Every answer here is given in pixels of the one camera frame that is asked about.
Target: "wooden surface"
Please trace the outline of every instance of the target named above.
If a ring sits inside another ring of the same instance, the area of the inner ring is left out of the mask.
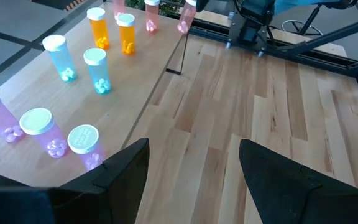
[[[74,83],[63,83],[48,53],[43,52],[0,87],[0,97],[17,118],[31,108],[48,108],[66,136],[81,124],[96,126],[101,144],[111,156],[124,145],[181,35],[176,31],[177,21],[166,17],[160,18],[160,31],[148,35],[145,13],[128,8],[136,18],[137,53],[125,56],[112,4],[103,7],[111,40],[111,94],[96,94],[83,61],[83,52],[94,47],[90,22],[85,18],[65,35],[79,73]],[[72,152],[53,159],[30,136],[15,146],[0,140],[0,174],[8,178],[33,186],[59,186],[83,173],[81,159]]]
[[[240,140],[358,187],[358,84],[190,36],[183,75],[164,74],[129,143],[141,137],[150,166],[137,224],[261,223]]]
[[[202,19],[205,21],[210,21],[222,26],[230,27],[231,21],[227,18],[227,16],[216,14],[209,11],[201,11],[198,12],[195,16],[197,19]],[[310,40],[309,37],[304,37],[297,34],[292,34],[290,32],[285,32],[279,29],[272,29],[272,34],[275,39],[282,40],[291,44],[297,44],[302,41]],[[336,45],[336,44],[324,44],[320,47],[317,47],[316,50],[320,50],[322,52],[331,53],[334,55],[339,55],[346,57],[346,52],[343,46]]]

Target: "orange pill bottle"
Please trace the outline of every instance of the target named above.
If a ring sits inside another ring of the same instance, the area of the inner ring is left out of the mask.
[[[122,52],[125,55],[135,54],[135,17],[123,13],[118,15],[119,35],[121,38]]]
[[[104,15],[106,11],[99,7],[88,9],[86,12],[87,18],[91,21],[93,37],[95,45],[101,49],[110,48],[109,32],[107,30],[106,20]]]

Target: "gray floor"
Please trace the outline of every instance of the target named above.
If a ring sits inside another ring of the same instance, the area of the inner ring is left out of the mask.
[[[102,0],[98,0],[93,6],[98,6],[101,2]],[[72,12],[73,11],[65,12],[54,9],[30,2],[29,0],[0,0],[0,32],[33,41]],[[85,13],[80,14],[76,19],[62,27],[56,33],[66,33],[84,18],[85,15]],[[22,48],[22,45],[0,39],[0,64]],[[0,73],[0,85],[10,79],[40,53],[41,51],[32,49],[10,67],[2,71]]]
[[[94,6],[101,4],[98,0]],[[272,24],[280,27],[287,19],[298,19],[305,21],[315,6],[296,7],[289,11],[275,16]],[[221,14],[227,14],[233,8],[229,1],[211,1],[206,10]],[[28,41],[35,40],[39,35],[51,28],[68,13],[51,7],[30,2],[29,0],[0,0],[0,32],[13,35]],[[71,29],[79,20],[85,17],[85,13],[79,15],[67,26],[62,27],[57,33],[64,34]],[[358,10],[356,7],[346,10],[335,10],[322,8],[313,25],[322,30],[325,34],[340,27],[358,21]],[[358,59],[358,34],[352,35],[336,42],[343,45],[351,58]],[[17,53],[23,46],[13,44],[0,39],[0,64],[10,56]],[[39,50],[31,50],[10,67],[0,73],[0,85],[12,77],[22,67],[28,64],[33,58],[40,54]]]

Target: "wooden table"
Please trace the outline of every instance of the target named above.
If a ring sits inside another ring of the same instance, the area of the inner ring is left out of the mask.
[[[137,52],[135,56],[125,56],[112,4],[106,2],[101,7],[106,10],[111,40],[107,51],[114,87],[111,94],[96,94],[83,61],[83,52],[94,47],[90,22],[84,18],[65,35],[79,74],[74,83],[61,81],[48,52],[44,51],[0,87],[0,97],[17,118],[31,108],[48,108],[65,135],[81,124],[96,126],[109,157],[126,145],[181,35],[176,30],[177,21],[167,17],[160,17],[157,34],[148,35],[145,13],[127,8],[136,18]],[[10,179],[54,187],[85,172],[80,158],[71,151],[61,159],[54,159],[30,136],[14,146],[0,139],[0,174]]]

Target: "blue pill bottle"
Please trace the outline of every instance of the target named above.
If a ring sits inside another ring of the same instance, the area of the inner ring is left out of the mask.
[[[43,39],[42,45],[49,52],[60,78],[67,83],[74,81],[77,73],[68,51],[66,38],[62,35],[50,35]]]
[[[88,65],[94,90],[105,95],[111,92],[112,86],[107,65],[107,53],[100,48],[91,48],[84,53],[84,61]]]

